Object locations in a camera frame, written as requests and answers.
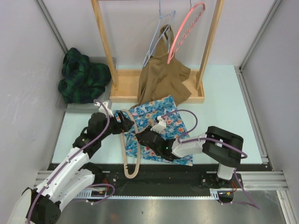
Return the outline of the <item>beige wooden hanger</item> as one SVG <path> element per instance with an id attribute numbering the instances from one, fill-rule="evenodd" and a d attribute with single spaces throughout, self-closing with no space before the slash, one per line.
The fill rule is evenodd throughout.
<path id="1" fill-rule="evenodd" d="M 135 118 L 137 118 L 137 116 L 132 115 L 130 111 L 127 109 L 122 109 L 121 111 L 125 112 L 128 115 L 129 119 L 134 122 L 135 132 L 132 131 L 132 128 L 129 128 L 128 131 L 125 131 L 128 134 L 124 134 L 124 133 L 121 134 L 121 148 L 122 148 L 122 155 L 123 155 L 124 175 L 128 179 L 133 179 L 137 176 L 139 172 L 139 167 L 142 159 L 148 161 L 162 161 L 162 158 L 160 156 L 157 156 L 152 149 L 141 146 L 137 138 L 133 136 L 134 133 L 140 133 L 145 130 L 145 128 L 139 130 L 138 128 L 139 124 L 135 123 Z M 127 156 L 137 159 L 135 164 L 135 169 L 132 174 L 130 174 L 128 170 Z"/>

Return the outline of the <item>blue floral garment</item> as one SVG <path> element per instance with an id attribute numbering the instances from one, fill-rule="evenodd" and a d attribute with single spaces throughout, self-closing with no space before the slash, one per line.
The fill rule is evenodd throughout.
<path id="1" fill-rule="evenodd" d="M 137 125 L 138 131 L 142 131 L 148 126 L 158 126 L 155 127 L 154 133 L 160 134 L 163 139 L 176 139 L 183 133 L 187 132 L 186 126 L 183 123 L 181 116 L 178 112 L 174 112 L 170 115 L 166 115 L 169 112 L 177 110 L 175 101 L 172 96 L 164 97 L 160 100 L 151 101 L 143 105 L 135 106 L 129 109 L 129 113 L 133 116 L 134 122 Z M 163 117 L 163 124 L 160 125 L 160 119 L 158 117 Z M 129 132 L 123 135 L 123 146 L 125 146 L 126 155 L 132 158 L 137 158 L 137 138 L 135 136 L 135 128 L 132 127 Z M 180 164 L 186 166 L 193 166 L 192 155 L 185 156 L 180 159 L 175 159 L 174 161 L 168 161 L 146 146 L 141 146 L 141 159 L 167 162 L 173 164 Z"/>

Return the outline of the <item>tan brown skirt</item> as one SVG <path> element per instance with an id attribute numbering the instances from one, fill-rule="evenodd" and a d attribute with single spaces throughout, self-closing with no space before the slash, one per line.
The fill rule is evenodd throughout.
<path id="1" fill-rule="evenodd" d="M 175 57 L 170 64 L 167 63 L 168 45 L 173 43 L 174 34 L 171 26 L 169 28 L 166 26 L 160 29 L 160 34 L 166 32 L 158 42 L 154 55 L 142 68 L 138 85 L 138 103 L 133 107 L 167 96 L 172 96 L 175 104 L 179 105 L 191 96 L 191 92 L 183 84 L 189 78 L 191 69 Z"/>

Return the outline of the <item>green plaid garment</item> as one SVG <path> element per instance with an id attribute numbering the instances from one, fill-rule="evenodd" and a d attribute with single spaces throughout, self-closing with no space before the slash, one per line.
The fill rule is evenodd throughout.
<path id="1" fill-rule="evenodd" d="M 65 54 L 62 76 L 58 91 L 67 104 L 93 103 L 105 92 L 112 79 L 108 65 L 91 62 L 89 56 L 76 48 L 70 48 Z"/>

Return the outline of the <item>light blue wire hanger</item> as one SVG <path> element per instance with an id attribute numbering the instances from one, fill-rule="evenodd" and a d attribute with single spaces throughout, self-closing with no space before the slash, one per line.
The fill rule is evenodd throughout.
<path id="1" fill-rule="evenodd" d="M 169 28 L 170 24 L 172 23 L 172 21 L 175 18 L 175 15 L 176 15 L 176 10 L 173 10 L 167 14 L 162 14 L 161 0 L 159 1 L 159 20 L 158 20 L 158 24 L 157 24 L 156 30 L 154 32 L 154 35 L 152 37 L 152 40 L 150 42 L 149 49 L 148 49 L 147 53 L 145 54 L 145 58 L 144 58 L 143 64 L 142 64 L 143 67 L 145 67 L 147 65 L 148 61 L 151 59 L 151 57 L 155 53 L 158 42 L 162 39 L 162 35 L 166 32 L 166 31 L 163 31 L 162 34 L 159 33 L 159 30 L 161 28 L 163 21 L 165 19 L 168 19 L 166 28 Z"/>

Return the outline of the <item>pink plastic hanger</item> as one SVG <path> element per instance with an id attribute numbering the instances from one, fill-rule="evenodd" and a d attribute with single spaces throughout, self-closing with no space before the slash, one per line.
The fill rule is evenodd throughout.
<path id="1" fill-rule="evenodd" d="M 168 64 L 170 64 L 171 60 L 175 56 L 179 47 L 183 44 L 183 42 L 188 37 L 190 32 L 194 29 L 195 25 L 199 22 L 205 10 L 206 10 L 206 5 L 202 1 L 190 7 L 189 12 L 183 19 L 181 25 L 178 28 L 177 34 L 173 39 L 173 43 L 170 47 L 169 55 L 167 59 Z"/>

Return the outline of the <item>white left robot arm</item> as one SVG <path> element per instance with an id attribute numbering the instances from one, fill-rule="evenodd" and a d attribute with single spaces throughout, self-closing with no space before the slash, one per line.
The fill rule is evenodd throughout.
<path id="1" fill-rule="evenodd" d="M 91 115 L 88 125 L 74 141 L 66 158 L 34 189 L 29 188 L 31 204 L 28 224 L 55 224 L 68 203 L 86 188 L 115 187 L 104 181 L 102 168 L 90 161 L 109 135 L 128 132 L 135 120 L 129 111 L 108 111 Z"/>

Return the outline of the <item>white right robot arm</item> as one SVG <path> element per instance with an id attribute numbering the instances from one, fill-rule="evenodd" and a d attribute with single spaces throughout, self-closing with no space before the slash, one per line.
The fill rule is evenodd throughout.
<path id="1" fill-rule="evenodd" d="M 233 180 L 235 169 L 248 156 L 242 151 L 243 138 L 221 128 L 210 126 L 199 136 L 186 139 L 163 139 L 151 126 L 137 133 L 142 146 L 149 147 L 156 155 L 174 161 L 194 154 L 206 154 L 218 162 L 215 181 L 220 187 L 227 187 Z"/>

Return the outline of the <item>grey plastic bin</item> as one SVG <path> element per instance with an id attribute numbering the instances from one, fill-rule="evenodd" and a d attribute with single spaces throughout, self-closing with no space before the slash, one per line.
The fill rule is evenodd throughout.
<path id="1" fill-rule="evenodd" d="M 108 60 L 104 56 L 99 57 L 90 57 L 90 62 L 92 63 L 103 63 L 108 65 Z M 100 101 L 107 101 L 110 98 L 110 92 L 113 87 L 113 81 L 111 80 L 110 83 L 105 87 L 105 92 L 101 94 L 98 99 Z M 56 108 L 60 109 L 64 112 L 72 112 L 72 113 L 93 113 L 97 112 L 98 109 L 93 103 L 88 104 L 79 104 L 79 103 L 71 103 L 67 104 L 65 103 L 63 97 L 61 94 L 59 94 L 57 100 L 56 100 Z"/>

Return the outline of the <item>wooden clothes rack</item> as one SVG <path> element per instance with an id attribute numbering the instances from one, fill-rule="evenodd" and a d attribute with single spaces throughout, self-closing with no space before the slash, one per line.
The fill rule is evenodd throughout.
<path id="1" fill-rule="evenodd" d="M 172 34 L 170 25 L 161 28 L 162 32 L 157 42 L 150 44 L 141 69 L 116 69 L 99 1 L 93 0 L 91 4 L 95 20 L 112 75 L 110 100 L 114 103 L 144 104 L 172 95 L 178 105 L 181 103 L 204 103 L 205 94 L 202 79 L 223 3 L 222 0 L 218 0 L 215 3 L 199 70 L 187 68 L 175 58 L 175 54 L 191 30 L 194 29 L 200 17 L 204 14 L 206 9 L 204 2 L 198 2 L 190 7 L 176 35 Z"/>

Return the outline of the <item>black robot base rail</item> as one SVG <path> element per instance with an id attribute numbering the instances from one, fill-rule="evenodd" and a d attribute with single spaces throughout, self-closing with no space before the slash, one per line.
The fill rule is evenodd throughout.
<path id="1" fill-rule="evenodd" d="M 131 197 L 193 197 L 207 196 L 212 187 L 240 189 L 236 179 L 217 180 L 216 164 L 193 166 L 142 164 L 137 176 L 128 179 L 121 164 L 100 164 L 108 183 L 114 185 L 115 196 Z"/>

